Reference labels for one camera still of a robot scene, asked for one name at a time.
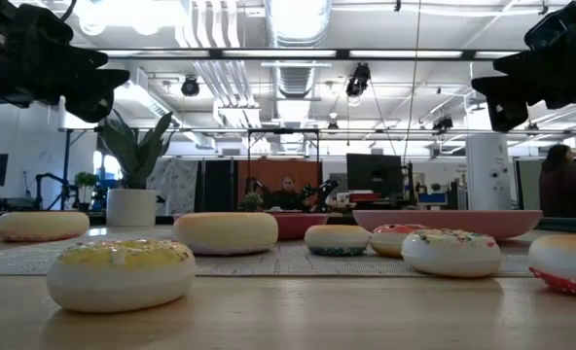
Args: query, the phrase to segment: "white pillar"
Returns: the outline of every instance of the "white pillar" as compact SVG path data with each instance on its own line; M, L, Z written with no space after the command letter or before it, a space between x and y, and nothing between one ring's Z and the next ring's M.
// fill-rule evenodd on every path
M510 210L513 169L506 135L469 135L466 141L470 210Z

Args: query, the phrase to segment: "white cylinder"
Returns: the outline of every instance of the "white cylinder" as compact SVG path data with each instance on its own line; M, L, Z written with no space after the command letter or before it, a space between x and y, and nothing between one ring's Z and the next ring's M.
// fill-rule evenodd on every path
M510 210L512 169L506 135L469 135L466 147L470 209Z
M156 223L153 190L112 189L106 197L106 226L151 227Z

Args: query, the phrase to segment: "white planter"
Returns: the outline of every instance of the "white planter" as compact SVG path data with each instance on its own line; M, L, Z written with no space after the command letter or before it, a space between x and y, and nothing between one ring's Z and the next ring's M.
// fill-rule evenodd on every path
M156 223L157 194L153 190L109 190L106 196L106 226L153 226Z

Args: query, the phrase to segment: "woman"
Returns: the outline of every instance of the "woman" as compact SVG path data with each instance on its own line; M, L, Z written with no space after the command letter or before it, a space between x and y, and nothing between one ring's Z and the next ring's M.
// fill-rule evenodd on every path
M283 210L306 210L309 202L307 199L301 200L301 196L295 191L295 179L284 176L281 190L272 194L272 206Z
M576 163L569 146L555 145L541 166L539 196L545 217L576 218Z

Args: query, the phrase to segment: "ceiling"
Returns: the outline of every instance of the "ceiling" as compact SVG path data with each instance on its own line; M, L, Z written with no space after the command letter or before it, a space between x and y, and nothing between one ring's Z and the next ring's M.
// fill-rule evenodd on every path
M17 1L48 6L59 16L67 7L68 1ZM393 11L393 1L378 0L334 0L333 10L324 47L334 49L448 49L448 50L524 50L524 33L541 18L538 12L541 1L511 0L425 0L421 8L437 12L432 15L423 12L418 15L418 1L402 1L401 11ZM568 1L550 0L550 10L564 6ZM177 0L148 0L149 6L142 15L108 14L114 25L108 25L99 35L90 36L83 32L79 18L72 16L67 22L76 32L73 45L99 49L110 48L178 48L174 36L174 24L180 19ZM244 47L267 47L267 30L264 16L264 1L240 0L238 6L238 39ZM531 11L520 16L472 17L485 12ZM442 12L454 16L443 16ZM299 25L298 10L294 21ZM132 28L138 22L153 21L161 27L154 35L141 35ZM211 33L208 21L207 30ZM148 90L157 96L169 109L179 112L189 126L216 127L212 118L215 98L201 79L200 93L195 97L185 97L180 86L187 75L197 75L192 61L139 60L120 62L126 67L140 67L149 78ZM263 123L276 121L276 92L272 84L269 68L261 66L261 61L245 61L245 69L256 102L260 105L260 119ZM372 84L364 92L361 103L356 107L347 105L343 85L355 67L354 61L330 61L331 67L319 68L316 90L312 96L307 125L325 127L330 121L331 112L338 114L340 127L372 128L389 127L406 129L425 126L442 115L450 115L454 127L465 127L466 106L463 95L471 92L471 77L497 74L489 62L369 62ZM118 100L120 108L132 123L151 125L155 116L138 101ZM553 114L543 104L530 109L532 119ZM550 124L549 129L565 129L576 125L576 113ZM358 138L364 135L335 135L329 138ZM374 139L384 135L369 135ZM511 139L523 140L522 136L511 135ZM561 136L547 137L544 140L559 140Z

